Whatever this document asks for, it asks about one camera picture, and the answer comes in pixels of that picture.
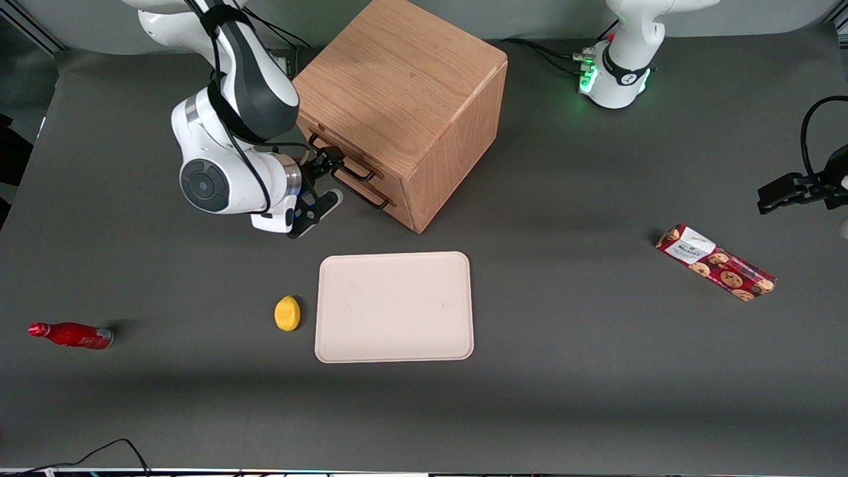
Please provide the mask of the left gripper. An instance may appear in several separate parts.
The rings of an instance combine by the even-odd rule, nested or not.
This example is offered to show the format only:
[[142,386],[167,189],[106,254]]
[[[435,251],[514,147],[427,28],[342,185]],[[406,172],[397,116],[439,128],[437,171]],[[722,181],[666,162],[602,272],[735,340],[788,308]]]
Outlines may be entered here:
[[830,155],[820,182],[824,190],[816,186],[814,178],[791,172],[769,182],[757,190],[757,208],[760,215],[789,205],[805,205],[824,199],[827,209],[847,205],[847,149],[844,145]]

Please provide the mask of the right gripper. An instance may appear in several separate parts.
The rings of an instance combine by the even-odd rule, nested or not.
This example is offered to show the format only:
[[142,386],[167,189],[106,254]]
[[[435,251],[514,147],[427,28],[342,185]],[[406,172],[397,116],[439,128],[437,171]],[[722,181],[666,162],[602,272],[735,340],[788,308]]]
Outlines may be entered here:
[[304,235],[318,224],[327,208],[327,200],[317,196],[314,183],[343,166],[345,154],[339,147],[324,147],[324,164],[299,165],[292,158],[252,158],[261,180],[260,192],[267,198],[252,214],[255,229]]

